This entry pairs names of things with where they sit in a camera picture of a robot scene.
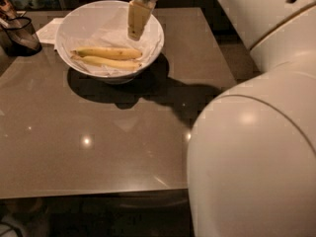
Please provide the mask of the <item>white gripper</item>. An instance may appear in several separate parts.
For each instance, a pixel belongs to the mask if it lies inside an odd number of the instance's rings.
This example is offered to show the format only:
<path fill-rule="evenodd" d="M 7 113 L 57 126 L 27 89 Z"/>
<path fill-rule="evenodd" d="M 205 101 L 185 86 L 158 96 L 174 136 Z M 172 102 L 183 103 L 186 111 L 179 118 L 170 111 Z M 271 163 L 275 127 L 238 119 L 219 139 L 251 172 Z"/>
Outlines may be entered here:
<path fill-rule="evenodd" d="M 128 36 L 140 40 L 158 0 L 131 0 L 128 3 Z"/>

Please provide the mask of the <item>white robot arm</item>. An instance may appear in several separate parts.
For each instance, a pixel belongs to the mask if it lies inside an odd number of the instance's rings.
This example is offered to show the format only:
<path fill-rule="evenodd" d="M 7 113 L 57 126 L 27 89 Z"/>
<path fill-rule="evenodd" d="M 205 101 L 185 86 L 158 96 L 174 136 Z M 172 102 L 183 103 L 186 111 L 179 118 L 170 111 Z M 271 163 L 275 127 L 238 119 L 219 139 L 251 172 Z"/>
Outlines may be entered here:
<path fill-rule="evenodd" d="M 191 131 L 196 237 L 316 237 L 316 0 L 217 0 L 260 74 Z"/>

